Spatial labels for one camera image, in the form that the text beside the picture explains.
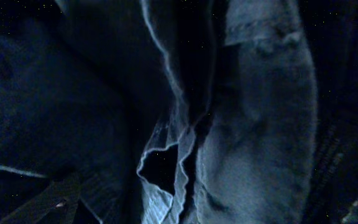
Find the navy blue shorts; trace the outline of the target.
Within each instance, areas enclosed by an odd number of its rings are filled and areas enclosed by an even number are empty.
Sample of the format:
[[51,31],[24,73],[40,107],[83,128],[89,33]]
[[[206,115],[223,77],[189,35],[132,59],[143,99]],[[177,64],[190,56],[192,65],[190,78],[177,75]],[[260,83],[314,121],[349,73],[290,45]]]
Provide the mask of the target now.
[[358,1],[0,1],[0,223],[358,223]]

